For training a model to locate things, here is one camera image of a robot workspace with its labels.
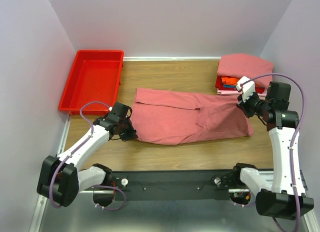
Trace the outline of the pink t-shirt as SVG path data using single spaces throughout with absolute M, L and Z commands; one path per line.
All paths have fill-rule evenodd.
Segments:
M 178 145 L 251 137 L 254 130 L 237 98 L 139 88 L 131 121 L 138 140 Z

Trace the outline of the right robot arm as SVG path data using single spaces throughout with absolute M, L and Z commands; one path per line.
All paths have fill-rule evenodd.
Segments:
M 237 163 L 230 183 L 250 189 L 259 215 L 297 220 L 314 208 L 314 200 L 306 196 L 302 183 L 298 156 L 300 119 L 297 112 L 288 109 L 291 86 L 270 82 L 265 99 L 260 99 L 255 83 L 243 77 L 236 90 L 240 92 L 237 107 L 248 118 L 256 115 L 265 123 L 272 145 L 273 181 L 269 184 L 255 166 Z

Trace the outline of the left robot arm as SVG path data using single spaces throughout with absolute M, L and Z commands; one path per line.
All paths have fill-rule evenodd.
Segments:
M 135 140 L 137 132 L 131 122 L 132 108 L 115 103 L 105 116 L 89 122 L 89 130 L 68 150 L 47 156 L 41 166 L 37 193 L 49 199 L 54 208 L 68 207 L 79 192 L 95 187 L 123 191 L 116 187 L 112 170 L 101 164 L 82 169 L 86 160 L 101 146 L 117 136 L 122 141 Z

